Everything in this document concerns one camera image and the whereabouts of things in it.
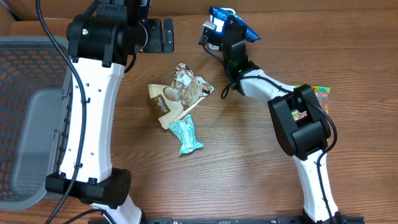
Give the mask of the beige nut snack pouch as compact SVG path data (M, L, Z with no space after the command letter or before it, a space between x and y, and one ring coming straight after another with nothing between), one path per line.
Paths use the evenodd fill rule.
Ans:
M185 63L175 67L171 85L150 84L148 88L155 115L164 129L182 119L214 91L210 83L196 76Z

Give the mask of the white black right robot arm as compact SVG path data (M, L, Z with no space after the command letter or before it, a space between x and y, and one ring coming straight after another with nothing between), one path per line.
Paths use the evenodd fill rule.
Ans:
M221 49L229 83L221 96L225 98L233 89L268 105L277 141L297 166L307 221L344 223L333 200L326 166L326 155L334 146L328 138L337 138L333 121L310 85L285 85L248 59L245 32L246 27L235 17L225 21Z

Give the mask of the light teal snack wrapper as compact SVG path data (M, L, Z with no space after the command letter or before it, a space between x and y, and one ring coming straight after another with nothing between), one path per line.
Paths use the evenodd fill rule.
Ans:
M198 142L196 139L195 125L190 114L186 115L183 119L170 124L168 128L180 141L180 156L191 154L194 150L203 147L203 144Z

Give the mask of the green Haribo gummy bag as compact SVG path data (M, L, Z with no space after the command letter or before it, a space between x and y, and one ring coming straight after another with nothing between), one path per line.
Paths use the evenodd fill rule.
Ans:
M328 99L331 88L326 86L312 86L312 88L318 99L320 107L326 114L328 114L329 113ZM304 118L306 115L307 111L300 112L298 110L295 110L292 112L292 116L295 121Z

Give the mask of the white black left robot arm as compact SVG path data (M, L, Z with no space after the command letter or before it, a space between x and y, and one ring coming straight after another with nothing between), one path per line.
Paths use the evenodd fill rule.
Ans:
M110 223L145 223L129 191L131 172L113 167L111 131L121 80L136 55L174 51L171 19L151 19L150 1L95 1L67 27L62 57L73 78L69 131L48 192L75 197Z

